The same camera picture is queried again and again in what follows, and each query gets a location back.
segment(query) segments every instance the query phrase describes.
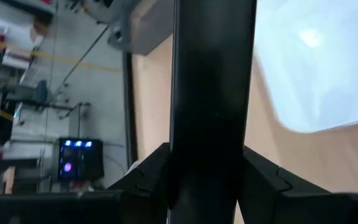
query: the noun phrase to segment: wire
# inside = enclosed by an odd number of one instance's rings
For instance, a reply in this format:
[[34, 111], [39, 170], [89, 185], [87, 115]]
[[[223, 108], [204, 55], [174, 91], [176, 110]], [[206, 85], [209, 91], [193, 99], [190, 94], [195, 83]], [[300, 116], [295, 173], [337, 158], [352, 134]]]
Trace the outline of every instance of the wire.
[[95, 63], [82, 62], [83, 58], [81, 60], [74, 60], [72, 58], [59, 57], [59, 56], [46, 54], [46, 53], [43, 53], [43, 52], [39, 52], [37, 50], [28, 51], [28, 50], [24, 50], [24, 49], [22, 49], [20, 47], [16, 47], [16, 46], [11, 45], [11, 44], [5, 44], [5, 43], [3, 43], [1, 41], [0, 41], [0, 48], [10, 48], [12, 50], [16, 50], [18, 52], [23, 52], [23, 53], [26, 53], [26, 54], [29, 54], [29, 55], [49, 58], [50, 60], [56, 60], [56, 61], [64, 62], [64, 63], [71, 63], [71, 64], [75, 64], [76, 66], [95, 68], [95, 69], [103, 70], [103, 71], [106, 71], [106, 72], [113, 72], [113, 73], [121, 72], [121, 69], [119, 69], [119, 68], [105, 67], [105, 66], [98, 65], [98, 64], [95, 64]]
[[117, 165], [120, 168], [122, 175], [125, 175], [126, 172], [125, 172], [124, 167], [115, 158], [113, 158], [107, 154], [103, 154], [103, 157], [108, 159], [109, 161], [115, 163], [115, 165]]
[[84, 58], [91, 52], [91, 50], [93, 49], [93, 47], [99, 42], [100, 38], [102, 38], [102, 36], [106, 33], [106, 31], [109, 29], [108, 26], [106, 26], [103, 31], [99, 34], [99, 36], [93, 41], [93, 43], [91, 44], [91, 46], [86, 50], [86, 52], [82, 55], [82, 57], [79, 59], [79, 61], [77, 61], [77, 63], [75, 63], [75, 65], [73, 66], [73, 68], [68, 72], [68, 74], [66, 75], [66, 77], [63, 79], [62, 84], [65, 83], [68, 79], [68, 77], [71, 76], [71, 74], [73, 74], [73, 72], [75, 71], [75, 69], [79, 66], [79, 64], [82, 63], [82, 60], [84, 60]]

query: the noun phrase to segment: glowing blue light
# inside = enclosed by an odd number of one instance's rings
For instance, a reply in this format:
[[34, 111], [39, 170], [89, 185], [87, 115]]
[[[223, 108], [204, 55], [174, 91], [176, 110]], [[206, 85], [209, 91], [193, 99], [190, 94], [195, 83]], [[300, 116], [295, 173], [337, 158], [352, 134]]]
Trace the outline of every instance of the glowing blue light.
[[71, 164], [69, 162], [65, 164], [64, 170], [65, 170], [65, 172], [68, 172], [71, 170]]

